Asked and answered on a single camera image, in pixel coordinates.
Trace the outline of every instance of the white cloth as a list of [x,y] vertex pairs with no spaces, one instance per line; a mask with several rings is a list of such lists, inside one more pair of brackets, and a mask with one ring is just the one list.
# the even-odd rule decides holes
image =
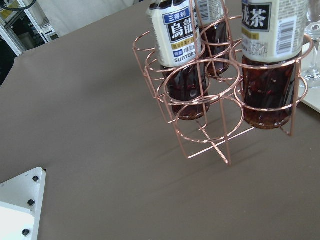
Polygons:
[[59,37],[128,8],[134,0],[37,0]]

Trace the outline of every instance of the yellow object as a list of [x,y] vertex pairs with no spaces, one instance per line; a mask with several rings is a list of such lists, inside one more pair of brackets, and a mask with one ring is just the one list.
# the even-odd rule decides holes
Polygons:
[[[13,3],[11,3],[8,8],[12,8],[12,9],[17,9],[20,7],[20,4],[18,3],[17,0],[15,0]],[[0,15],[4,18],[7,19],[7,17],[9,17],[12,14],[13,11],[9,11],[9,10],[2,10],[0,11]]]

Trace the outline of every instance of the dark brown liquid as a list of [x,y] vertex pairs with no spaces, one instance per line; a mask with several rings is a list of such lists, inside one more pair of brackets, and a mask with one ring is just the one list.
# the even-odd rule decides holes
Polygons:
[[[204,65],[200,64],[201,71],[201,85],[202,89],[205,92],[207,89],[207,82],[204,77]],[[170,75],[170,72],[165,72],[164,77],[167,78]],[[169,96],[178,101],[192,101],[193,99],[201,96],[201,88],[198,77],[197,65],[191,65],[184,68],[177,74],[175,74],[168,82],[167,88],[169,91]],[[177,115],[178,112],[183,108],[183,105],[173,105],[172,111],[174,115]],[[181,120],[195,120],[201,118],[205,112],[209,110],[210,104],[206,103],[187,106],[179,115]]]
[[[226,23],[222,22],[217,25],[214,25],[210,27],[207,31],[205,31],[205,34],[207,36],[207,41],[212,44],[221,44],[227,42],[228,36],[227,36],[227,29],[226,29]],[[210,57],[210,52],[211,55],[214,57],[223,51],[227,49],[228,46],[206,46],[206,51],[205,51],[205,57],[209,58]],[[229,59],[228,54],[222,55],[220,59]],[[216,70],[216,73],[222,74],[224,73],[228,67],[228,63],[223,63],[223,62],[214,62],[214,67]],[[212,76],[215,75],[215,70],[214,70],[213,65],[210,63],[208,65],[208,73]]]
[[[265,66],[243,56],[242,63]],[[293,102],[295,64],[269,70],[243,68],[244,103],[253,108],[276,109]],[[291,116],[291,108],[262,112],[244,108],[244,120],[259,129],[275,129],[285,125]]]

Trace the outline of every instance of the white metal bracket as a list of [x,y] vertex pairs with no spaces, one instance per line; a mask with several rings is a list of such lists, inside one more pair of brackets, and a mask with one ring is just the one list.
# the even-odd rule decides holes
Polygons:
[[38,238],[46,172],[37,167],[0,183],[0,239]]

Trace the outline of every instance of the screw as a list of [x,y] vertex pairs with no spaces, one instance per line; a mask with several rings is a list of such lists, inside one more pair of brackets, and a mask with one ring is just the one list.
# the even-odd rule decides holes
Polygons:
[[32,200],[32,199],[30,199],[30,200],[28,201],[28,205],[29,205],[30,207],[33,206],[35,203],[36,203],[36,202],[35,202],[34,200]]
[[25,236],[25,237],[28,236],[29,233],[30,233],[29,229],[23,229],[23,231],[22,231],[22,235]]
[[35,181],[35,182],[38,182],[39,177],[38,177],[38,176],[34,176],[34,177],[32,178],[32,180]]

